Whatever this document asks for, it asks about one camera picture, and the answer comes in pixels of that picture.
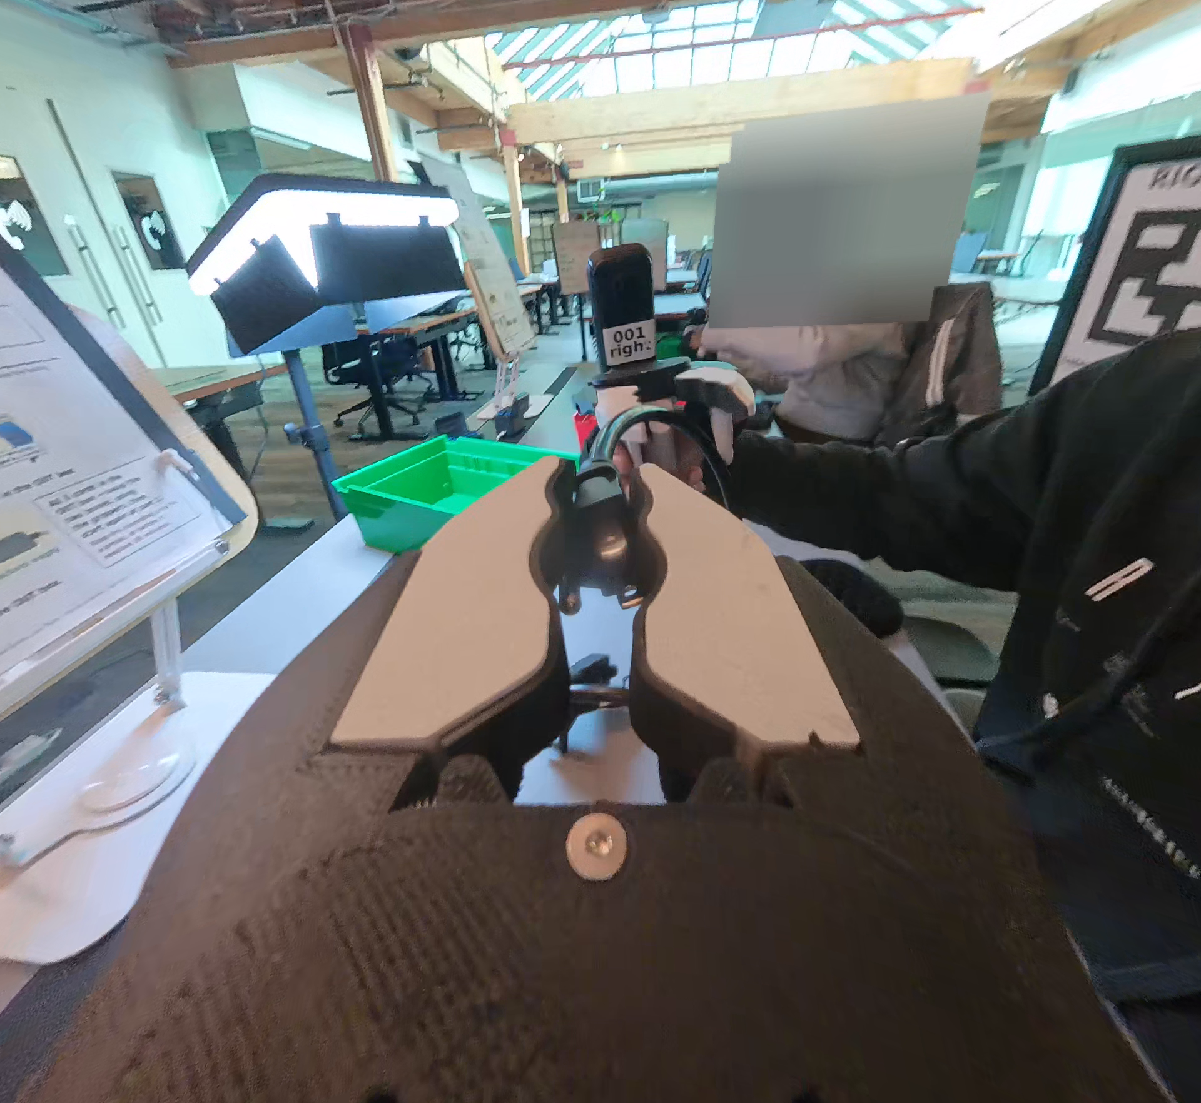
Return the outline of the dark wall sign white logo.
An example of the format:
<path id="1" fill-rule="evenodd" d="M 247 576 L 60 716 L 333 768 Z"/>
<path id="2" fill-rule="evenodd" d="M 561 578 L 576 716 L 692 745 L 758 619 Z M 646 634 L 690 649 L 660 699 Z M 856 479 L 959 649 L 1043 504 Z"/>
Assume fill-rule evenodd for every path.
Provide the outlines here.
<path id="1" fill-rule="evenodd" d="M 149 267 L 154 271 L 185 270 L 186 256 L 156 180 L 150 175 L 122 170 L 112 170 L 111 177 Z"/>
<path id="2" fill-rule="evenodd" d="M 16 158 L 1 155 L 1 238 L 24 256 L 43 279 L 64 278 L 69 269 L 48 220 Z"/>

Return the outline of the black framed tag sign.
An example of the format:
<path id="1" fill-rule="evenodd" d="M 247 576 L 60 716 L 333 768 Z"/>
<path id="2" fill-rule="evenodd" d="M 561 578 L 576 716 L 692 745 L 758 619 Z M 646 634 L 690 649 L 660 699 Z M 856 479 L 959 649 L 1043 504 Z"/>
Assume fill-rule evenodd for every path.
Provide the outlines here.
<path id="1" fill-rule="evenodd" d="M 1199 136 L 1114 151 L 1028 395 L 1199 328 Z"/>

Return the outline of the printed instruction sheet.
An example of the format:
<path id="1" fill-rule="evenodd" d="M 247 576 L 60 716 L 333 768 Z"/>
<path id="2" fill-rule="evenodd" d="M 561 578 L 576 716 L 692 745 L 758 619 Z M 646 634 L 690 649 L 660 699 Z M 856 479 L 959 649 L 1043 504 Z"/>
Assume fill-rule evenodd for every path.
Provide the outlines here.
<path id="1" fill-rule="evenodd" d="M 53 300 L 2 272 L 1 666 L 209 551 L 241 518 Z"/>

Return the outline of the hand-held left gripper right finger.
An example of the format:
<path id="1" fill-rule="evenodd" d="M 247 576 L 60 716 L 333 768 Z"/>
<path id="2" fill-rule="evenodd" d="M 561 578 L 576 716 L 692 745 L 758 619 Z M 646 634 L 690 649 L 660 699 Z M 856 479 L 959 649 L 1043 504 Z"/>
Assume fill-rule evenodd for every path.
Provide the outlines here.
<path id="1" fill-rule="evenodd" d="M 641 470 L 651 586 L 631 721 L 657 754 L 853 751 L 861 738 L 767 545 L 656 465 Z"/>

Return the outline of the person's right forearm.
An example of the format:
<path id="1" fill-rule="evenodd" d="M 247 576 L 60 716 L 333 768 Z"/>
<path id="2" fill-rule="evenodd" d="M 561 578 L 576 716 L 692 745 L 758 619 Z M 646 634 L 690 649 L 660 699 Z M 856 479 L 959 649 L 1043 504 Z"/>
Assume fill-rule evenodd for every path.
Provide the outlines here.
<path id="1" fill-rule="evenodd" d="M 1061 391 L 1043 391 L 893 450 L 742 434 L 729 501 L 739 517 L 791 541 L 1014 591 L 1039 547 L 1061 412 Z"/>

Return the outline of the wooden top office desk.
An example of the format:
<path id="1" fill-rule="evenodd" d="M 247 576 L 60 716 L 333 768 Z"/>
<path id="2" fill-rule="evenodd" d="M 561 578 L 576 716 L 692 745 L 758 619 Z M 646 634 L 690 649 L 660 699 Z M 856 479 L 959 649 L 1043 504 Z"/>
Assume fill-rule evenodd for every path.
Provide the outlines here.
<path id="1" fill-rule="evenodd" d="M 455 312 L 445 305 L 386 324 L 381 330 L 368 330 L 364 324 L 358 324 L 355 335 L 377 358 L 382 358 L 383 378 L 390 385 L 401 380 L 421 381 L 429 402 L 474 402 L 482 397 L 480 391 L 465 390 L 458 381 L 455 349 L 460 343 L 479 354 L 482 368 L 494 367 L 473 305 Z"/>

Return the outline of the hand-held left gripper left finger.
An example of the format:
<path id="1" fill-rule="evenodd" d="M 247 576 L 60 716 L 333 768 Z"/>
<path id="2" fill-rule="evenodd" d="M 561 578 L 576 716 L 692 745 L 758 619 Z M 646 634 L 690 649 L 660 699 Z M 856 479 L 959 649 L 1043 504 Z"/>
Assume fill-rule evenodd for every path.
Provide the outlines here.
<path id="1" fill-rule="evenodd" d="M 330 734 L 355 753 L 536 754 L 567 720 L 552 591 L 557 488 L 545 457 L 450 518 L 421 549 Z"/>

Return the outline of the black mesh wrist pad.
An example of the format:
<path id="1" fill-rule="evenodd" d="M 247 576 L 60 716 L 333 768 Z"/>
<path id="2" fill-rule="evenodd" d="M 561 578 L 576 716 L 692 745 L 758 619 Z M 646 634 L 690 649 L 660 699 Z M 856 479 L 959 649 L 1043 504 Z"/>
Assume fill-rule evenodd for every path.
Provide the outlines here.
<path id="1" fill-rule="evenodd" d="M 998 668 L 996 656 L 979 636 L 947 619 L 907 615 L 889 590 L 846 561 L 811 559 L 802 566 L 878 639 L 904 637 L 960 726 L 974 728 Z"/>

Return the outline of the person's right hand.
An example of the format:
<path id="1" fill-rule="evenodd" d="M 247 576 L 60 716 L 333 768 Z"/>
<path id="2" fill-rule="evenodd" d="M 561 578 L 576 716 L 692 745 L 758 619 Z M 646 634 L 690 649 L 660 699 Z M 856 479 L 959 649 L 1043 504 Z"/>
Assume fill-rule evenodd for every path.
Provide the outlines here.
<path id="1" fill-rule="evenodd" d="M 652 424 L 649 450 L 652 460 L 691 489 L 707 494 L 706 462 L 701 445 L 686 431 Z"/>

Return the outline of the green plastic bin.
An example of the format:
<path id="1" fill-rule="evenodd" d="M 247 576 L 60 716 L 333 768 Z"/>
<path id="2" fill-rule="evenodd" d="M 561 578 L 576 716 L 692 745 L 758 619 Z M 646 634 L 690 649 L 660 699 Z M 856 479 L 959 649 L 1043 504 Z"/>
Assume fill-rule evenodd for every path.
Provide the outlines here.
<path id="1" fill-rule="evenodd" d="M 525 444 L 440 435 L 334 480 L 366 546 L 420 550 L 453 517 L 543 459 L 572 467 L 579 455 Z"/>

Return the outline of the wooden board easel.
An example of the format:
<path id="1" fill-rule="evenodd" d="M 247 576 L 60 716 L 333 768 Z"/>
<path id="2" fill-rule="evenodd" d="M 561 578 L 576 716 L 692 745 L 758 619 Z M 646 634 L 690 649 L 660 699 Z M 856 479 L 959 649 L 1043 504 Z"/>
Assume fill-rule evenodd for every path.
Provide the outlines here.
<path id="1" fill-rule="evenodd" d="M 492 356 L 499 363 L 513 361 L 533 343 L 535 330 L 484 208 L 458 165 L 429 155 L 420 164 L 430 183 L 446 189 L 458 206 L 454 231 Z"/>

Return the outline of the jacket draped on chair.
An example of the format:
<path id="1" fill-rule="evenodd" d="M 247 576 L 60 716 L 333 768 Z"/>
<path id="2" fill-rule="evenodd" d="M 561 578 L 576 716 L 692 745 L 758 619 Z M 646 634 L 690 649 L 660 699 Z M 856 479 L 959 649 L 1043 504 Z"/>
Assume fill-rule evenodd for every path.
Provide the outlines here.
<path id="1" fill-rule="evenodd" d="M 878 448 L 951 435 L 1001 405 L 1001 361 L 988 283 L 942 285 L 919 324 L 895 383 Z"/>

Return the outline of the brown notice board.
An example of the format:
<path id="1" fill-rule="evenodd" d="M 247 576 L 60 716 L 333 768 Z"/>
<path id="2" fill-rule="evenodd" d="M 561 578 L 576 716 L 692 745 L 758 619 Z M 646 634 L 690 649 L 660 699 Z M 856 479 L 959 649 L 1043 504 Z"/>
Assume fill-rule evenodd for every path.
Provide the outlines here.
<path id="1" fill-rule="evenodd" d="M 562 295 L 578 296 L 590 291 L 589 262 L 601 250 L 596 222 L 556 222 L 551 230 L 555 265 Z"/>

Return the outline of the white document stand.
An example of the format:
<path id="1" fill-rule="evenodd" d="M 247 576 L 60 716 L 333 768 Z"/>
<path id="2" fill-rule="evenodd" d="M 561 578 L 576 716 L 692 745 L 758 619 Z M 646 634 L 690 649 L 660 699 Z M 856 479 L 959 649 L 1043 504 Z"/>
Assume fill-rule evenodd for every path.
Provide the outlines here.
<path id="1" fill-rule="evenodd" d="M 75 317 L 84 352 L 112 362 L 120 390 L 139 391 L 241 512 L 209 551 L 82 623 L 20 675 L 2 676 L 1 666 L 2 721 L 12 720 L 15 734 L 2 749 L 1 958 L 4 971 L 31 977 L 126 918 L 198 777 L 272 677 L 183 668 L 178 600 L 251 543 L 260 514 L 248 485 L 109 325 L 64 303 L 7 245 L 1 285 L 2 272 Z M 35 719 L 45 691 L 142 624 L 152 662 L 145 686 L 98 720 Z"/>

